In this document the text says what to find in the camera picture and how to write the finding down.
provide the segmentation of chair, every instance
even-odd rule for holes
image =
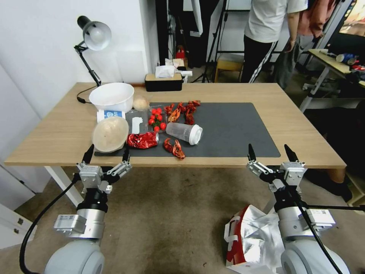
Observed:
[[[237,55],[237,54],[231,54],[231,53],[222,53],[219,55],[218,61],[217,61],[217,68],[216,68],[216,76],[214,78],[214,82],[218,82],[218,74],[219,70],[229,70],[229,71],[238,71],[240,72],[243,67],[243,56]]]

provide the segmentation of computer monitor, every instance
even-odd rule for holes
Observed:
[[[365,0],[354,0],[338,24],[326,48],[335,54],[365,55]]]

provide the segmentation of white bowl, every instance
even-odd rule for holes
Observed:
[[[124,146],[129,131],[128,122],[119,116],[100,121],[92,133],[92,143],[100,152],[113,152]]]
[[[134,88],[130,84],[110,83],[94,89],[90,102],[98,110],[118,110],[128,112],[133,107]]]

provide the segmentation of beige bowl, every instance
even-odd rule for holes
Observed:
[[[100,152],[113,152],[124,146],[129,131],[128,122],[119,116],[100,121],[92,133],[92,142]]]

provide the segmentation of crayfish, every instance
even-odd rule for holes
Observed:
[[[177,158],[179,158],[180,160],[185,158],[185,154],[184,152],[181,150],[181,145],[179,143],[179,141],[175,140],[175,144],[174,146],[172,146],[172,144],[169,143],[171,138],[167,138],[164,142],[163,142],[163,147],[168,151],[168,152],[172,152],[172,154],[174,156],[176,156]]]
[[[198,107],[200,106],[200,100],[189,101],[187,104],[193,104],[194,106]]]
[[[190,109],[188,109],[185,113],[185,124],[193,125],[194,124],[193,113],[189,113],[189,112],[190,112]]]
[[[190,113],[194,113],[197,110],[197,107],[194,106],[194,104],[189,101],[189,103],[186,105],[186,111],[190,110]]]
[[[171,105],[169,106],[165,106],[164,109],[165,109],[165,112],[166,112],[166,115],[171,115],[172,113],[172,109],[174,108],[175,104],[172,103]]]
[[[185,111],[186,111],[186,107],[185,107],[185,106],[183,106],[183,102],[180,102],[180,103],[178,104],[177,108],[178,108],[178,109],[180,109],[180,112],[181,112],[181,113],[185,113]]]
[[[176,122],[180,117],[180,109],[175,109],[168,118],[169,122]]]

